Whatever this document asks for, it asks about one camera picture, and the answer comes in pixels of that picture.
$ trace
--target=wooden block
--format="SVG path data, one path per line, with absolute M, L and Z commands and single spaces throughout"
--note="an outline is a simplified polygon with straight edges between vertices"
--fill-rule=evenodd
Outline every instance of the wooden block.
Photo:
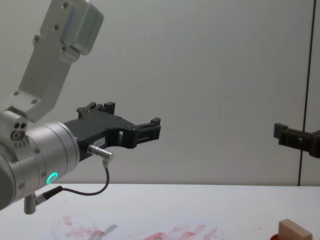
M 312 234 L 290 219 L 285 219 L 279 222 L 278 238 L 279 240 L 312 240 Z

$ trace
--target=green indicator light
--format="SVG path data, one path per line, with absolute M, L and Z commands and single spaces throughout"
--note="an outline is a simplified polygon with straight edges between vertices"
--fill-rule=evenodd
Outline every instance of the green indicator light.
M 59 174 L 57 172 L 51 173 L 51 175 L 46 180 L 46 184 L 51 184 L 54 180 L 56 180 L 58 178 L 58 175 Z

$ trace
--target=paper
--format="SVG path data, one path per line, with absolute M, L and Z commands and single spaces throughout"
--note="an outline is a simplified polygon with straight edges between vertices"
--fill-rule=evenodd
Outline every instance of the paper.
M 65 216 L 40 240 L 222 240 L 222 228 L 212 219 Z

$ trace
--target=red object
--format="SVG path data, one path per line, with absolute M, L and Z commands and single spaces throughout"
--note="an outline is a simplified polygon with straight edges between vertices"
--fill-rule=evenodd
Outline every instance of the red object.
M 272 236 L 272 237 L 270 238 L 270 240 L 279 240 L 279 238 L 278 238 L 278 234 L 276 234 L 276 235 Z

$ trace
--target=silver connector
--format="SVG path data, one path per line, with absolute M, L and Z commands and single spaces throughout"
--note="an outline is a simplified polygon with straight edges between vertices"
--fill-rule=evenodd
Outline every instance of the silver connector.
M 115 155 L 112 152 L 104 150 L 95 145 L 89 145 L 87 152 L 92 155 L 99 156 L 103 159 L 103 166 L 108 167 L 109 163 L 115 158 Z
M 24 213 L 31 215 L 36 212 L 37 196 L 32 193 L 24 198 Z

